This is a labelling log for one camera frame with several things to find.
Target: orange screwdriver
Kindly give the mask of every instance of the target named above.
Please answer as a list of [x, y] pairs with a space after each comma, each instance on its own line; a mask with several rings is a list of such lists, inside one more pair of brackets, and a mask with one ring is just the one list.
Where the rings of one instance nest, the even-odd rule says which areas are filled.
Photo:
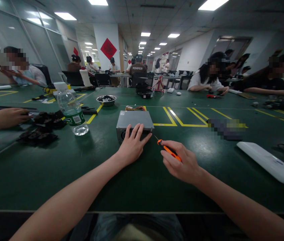
[[168, 152], [171, 156], [173, 156], [178, 161], [182, 162], [181, 158], [178, 156], [178, 154], [174, 150], [172, 150], [170, 147], [167, 147], [167, 146], [162, 144], [163, 140], [159, 140], [156, 136], [154, 136], [154, 137], [158, 140], [158, 145], [161, 146], [163, 150]]

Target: pixelated area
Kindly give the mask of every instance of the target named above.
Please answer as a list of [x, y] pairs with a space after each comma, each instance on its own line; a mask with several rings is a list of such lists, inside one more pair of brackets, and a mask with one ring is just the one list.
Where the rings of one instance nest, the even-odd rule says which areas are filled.
[[223, 140], [239, 141], [243, 139], [246, 124], [238, 119], [208, 119], [208, 127], [214, 131], [214, 136]]

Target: power supply unit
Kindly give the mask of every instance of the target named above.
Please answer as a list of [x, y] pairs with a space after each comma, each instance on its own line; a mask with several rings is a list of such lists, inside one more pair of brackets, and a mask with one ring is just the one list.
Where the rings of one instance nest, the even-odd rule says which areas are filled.
[[131, 124], [130, 135], [133, 128], [138, 124], [143, 124], [143, 133], [141, 140], [144, 139], [150, 132], [154, 130], [154, 125], [148, 111], [121, 111], [116, 125], [116, 133], [118, 141], [121, 144], [125, 137], [126, 128]]

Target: red diamond decoration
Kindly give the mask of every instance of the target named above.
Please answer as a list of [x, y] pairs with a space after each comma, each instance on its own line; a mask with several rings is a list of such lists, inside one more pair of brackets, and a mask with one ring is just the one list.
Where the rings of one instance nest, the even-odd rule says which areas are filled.
[[107, 38], [104, 42], [104, 44], [101, 47], [101, 51], [105, 56], [110, 59], [113, 57], [113, 55], [116, 53], [116, 48], [111, 43], [111, 41]]

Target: hand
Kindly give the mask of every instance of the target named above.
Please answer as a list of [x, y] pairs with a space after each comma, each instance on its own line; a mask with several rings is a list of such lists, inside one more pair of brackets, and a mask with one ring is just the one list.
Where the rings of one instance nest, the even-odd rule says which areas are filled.
[[201, 181], [203, 169], [199, 167], [195, 154], [179, 142], [162, 141], [162, 144], [173, 149], [182, 160], [180, 162], [162, 150], [163, 163], [169, 173], [181, 181], [196, 186]]
[[131, 136], [129, 136], [131, 125], [126, 128], [124, 141], [116, 153], [120, 160], [123, 160], [123, 164], [125, 166], [135, 162], [139, 158], [143, 152], [144, 145], [152, 136], [152, 133], [149, 133], [143, 140], [140, 141], [143, 127], [143, 124], [137, 124], [134, 127]]
[[28, 116], [28, 113], [28, 110], [22, 108], [0, 110], [0, 130], [17, 126], [33, 118], [33, 116]]
[[11, 75], [17, 77], [17, 78], [22, 78], [23, 77], [23, 73], [21, 71], [17, 71], [15, 72], [14, 70], [8, 70], [8, 72], [11, 73]]
[[228, 91], [229, 91], [229, 86], [226, 86], [226, 87], [222, 88], [222, 91], [223, 91], [223, 92], [221, 93], [221, 95], [227, 94]]

